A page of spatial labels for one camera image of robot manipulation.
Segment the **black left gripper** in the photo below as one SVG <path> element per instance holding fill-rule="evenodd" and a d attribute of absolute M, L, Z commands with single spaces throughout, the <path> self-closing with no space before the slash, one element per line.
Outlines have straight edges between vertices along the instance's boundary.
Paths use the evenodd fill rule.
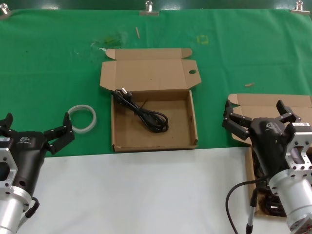
<path fill-rule="evenodd" d="M 75 139 L 72 122 L 66 112 L 62 126 L 44 133 L 16 132 L 12 123 L 11 113 L 0 121 L 0 146 L 9 149 L 18 169 L 12 185 L 32 196 L 47 151 L 55 155 Z"/>

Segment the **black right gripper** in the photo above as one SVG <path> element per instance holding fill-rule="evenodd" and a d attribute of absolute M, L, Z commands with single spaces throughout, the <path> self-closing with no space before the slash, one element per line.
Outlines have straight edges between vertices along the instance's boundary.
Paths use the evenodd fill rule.
<path fill-rule="evenodd" d="M 222 127 L 241 140 L 251 139 L 260 167 L 265 176 L 273 177 L 289 169 L 285 160 L 289 136 L 284 133 L 285 123 L 297 123 L 301 117 L 279 100 L 276 108 L 280 114 L 277 118 L 250 117 L 234 113 L 232 103 L 226 100 Z"/>

